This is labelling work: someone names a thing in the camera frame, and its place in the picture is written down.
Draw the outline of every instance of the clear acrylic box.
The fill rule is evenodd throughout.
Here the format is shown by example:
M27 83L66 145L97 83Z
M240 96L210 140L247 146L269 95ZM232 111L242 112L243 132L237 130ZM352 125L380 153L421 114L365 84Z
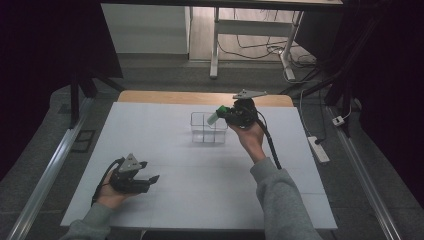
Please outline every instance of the clear acrylic box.
M214 124L209 125L207 120L214 113L191 113L191 131L193 142L225 143L225 133L228 125L224 119L219 118Z

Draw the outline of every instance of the hand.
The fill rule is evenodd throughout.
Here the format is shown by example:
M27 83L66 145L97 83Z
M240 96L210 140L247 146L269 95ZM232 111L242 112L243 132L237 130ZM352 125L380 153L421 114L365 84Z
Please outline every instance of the hand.
M254 163L265 159L266 156L262 149L264 132L256 122L248 128L240 128L231 124L228 126L237 133L241 145Z
M103 181L103 187L100 190L99 197L97 198L97 203L100 203L108 208L116 209L121 205L121 203L132 196L135 196L137 194L124 194L115 191L112 186L109 185L109 179L112 175L113 171L110 171L105 180Z

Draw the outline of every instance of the gray sweatshirt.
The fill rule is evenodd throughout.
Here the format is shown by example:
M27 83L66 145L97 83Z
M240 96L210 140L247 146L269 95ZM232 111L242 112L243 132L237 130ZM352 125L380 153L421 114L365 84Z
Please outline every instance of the gray sweatshirt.
M287 170L277 170L271 159L266 158L256 163L250 173L258 184L256 195L264 211L267 240L321 239ZM104 240L110 232L112 213L112 209L95 203L84 219L72 222L68 233L60 239Z

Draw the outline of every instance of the metal rail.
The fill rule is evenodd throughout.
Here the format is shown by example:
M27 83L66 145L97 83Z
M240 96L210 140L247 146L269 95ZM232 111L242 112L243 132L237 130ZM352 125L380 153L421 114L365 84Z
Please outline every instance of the metal rail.
M77 137L84 121L87 119L88 111L93 104L93 101L94 100L91 98L84 99L80 108L79 121L75 124L73 129L68 129L65 133L62 141L59 143L59 146L47 165L46 170L22 210L21 215L19 215L15 226L13 226L12 231L10 231L7 240L25 239L60 169L62 168L63 162L71 150L72 143Z
M192 6L192 7L219 7L219 8L249 8L291 11L318 11L318 12L357 12L370 13L379 9L386 0L369 0L366 3L315 3L272 0L101 0L101 3L135 4L135 5L163 5L163 6Z
M327 107L326 109L331 119L336 117L331 111L330 107ZM355 145L350 138L346 137L344 131L341 128L337 128L336 130L340 141L342 142L343 147L351 161L352 167L355 170L356 176L362 185L362 189L364 190L371 207L374 208L377 219L380 222L381 229L386 235L386 238L389 240L401 240L402 238L399 234L399 231L397 230L392 216L390 215L386 204L381 199L373 180L368 174L368 171L362 162L361 157L356 151Z

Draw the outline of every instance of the white tabletop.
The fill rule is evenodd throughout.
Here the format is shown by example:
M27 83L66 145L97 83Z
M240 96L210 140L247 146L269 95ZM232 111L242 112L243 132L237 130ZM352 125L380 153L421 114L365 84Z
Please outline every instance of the white tabletop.
M249 156L228 130L225 143L194 143L192 112L218 106L114 103L62 220L82 219L106 168L133 153L147 161L136 179L160 175L148 193L114 213L111 226L140 229L261 230L263 213ZM294 107L258 107L265 116L281 165L288 170L315 228L337 228L311 150ZM264 141L264 150L271 156Z

